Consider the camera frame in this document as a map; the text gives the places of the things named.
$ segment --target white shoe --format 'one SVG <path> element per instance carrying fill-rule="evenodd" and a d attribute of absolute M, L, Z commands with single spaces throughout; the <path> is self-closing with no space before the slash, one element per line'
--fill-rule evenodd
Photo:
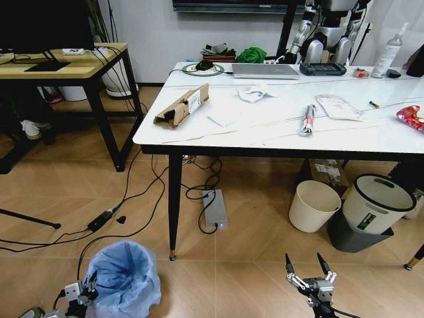
<path fill-rule="evenodd" d="M 40 129 L 32 121 L 21 121 L 22 130 L 25 131 L 26 137 L 30 140 L 41 138 Z"/>
<path fill-rule="evenodd" d="M 50 123 L 33 122 L 33 124 L 35 125 L 35 127 L 40 129 L 41 131 L 48 131 L 49 129 L 52 128 L 52 125 Z"/>

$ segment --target green cloth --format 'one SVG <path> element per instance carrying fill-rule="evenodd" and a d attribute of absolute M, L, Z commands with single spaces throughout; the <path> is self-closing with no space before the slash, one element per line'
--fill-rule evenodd
<path fill-rule="evenodd" d="M 247 48 L 237 56 L 236 63 L 264 63 L 266 52 L 261 48 Z"/>

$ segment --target laptop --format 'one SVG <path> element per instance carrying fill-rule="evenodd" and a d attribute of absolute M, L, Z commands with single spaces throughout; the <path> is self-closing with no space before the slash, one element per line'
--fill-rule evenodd
<path fill-rule="evenodd" d="M 298 80 L 300 75 L 287 64 L 234 63 L 235 78 L 272 78 L 276 80 Z"/>

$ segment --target table top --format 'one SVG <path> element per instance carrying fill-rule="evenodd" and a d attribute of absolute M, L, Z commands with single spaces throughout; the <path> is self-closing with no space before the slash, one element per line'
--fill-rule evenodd
<path fill-rule="evenodd" d="M 187 63 L 179 63 L 180 69 Z M 226 71 L 230 64 L 220 64 Z M 143 120 L 133 140 L 142 146 L 196 146 L 323 150 L 331 152 L 379 152 L 424 154 L 422 132 L 399 121 L 396 113 L 407 106 L 424 106 L 424 79 L 401 71 L 399 79 L 356 79 L 354 67 L 344 76 L 316 77 L 301 74 L 299 80 L 234 79 L 227 74 L 200 78 L 173 72 Z M 187 90 L 209 83 L 210 99 L 176 129 L 153 124 L 154 116 Z M 256 103 L 240 99 L 238 89 L 267 83 L 279 97 L 265 96 Z M 330 119 L 316 95 L 337 95 L 363 111 L 363 121 Z M 369 104 L 381 105 L 376 109 Z M 307 105 L 317 106 L 314 134 L 299 135 Z M 235 122 L 221 127 L 208 116 L 224 113 Z"/>
<path fill-rule="evenodd" d="M 95 43 L 96 46 L 110 46 L 123 51 L 127 48 L 127 43 Z M 34 66 L 34 64 L 14 64 L 7 63 L 0 65 L 0 80 L 8 79 L 37 79 L 37 80 L 55 80 L 55 79 L 84 79 L 90 78 L 97 73 L 103 64 L 90 51 L 85 51 L 83 55 L 64 56 L 62 50 L 52 50 L 53 55 L 60 62 L 71 62 L 71 64 L 61 68 L 56 72 L 25 72 L 25 70 Z M 44 58 L 42 54 L 29 54 L 31 58 Z M 116 55 L 113 50 L 104 54 L 108 61 L 111 61 Z M 7 62 L 13 57 L 13 54 L 0 56 L 0 64 Z"/>

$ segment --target mouse pad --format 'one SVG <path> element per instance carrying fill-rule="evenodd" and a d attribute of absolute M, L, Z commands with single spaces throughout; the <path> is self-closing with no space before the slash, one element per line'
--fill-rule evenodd
<path fill-rule="evenodd" d="M 214 64 L 213 68 L 206 71 L 196 70 L 197 63 L 186 65 L 182 68 L 183 72 L 192 76 L 215 76 L 225 72 L 222 66 Z"/>

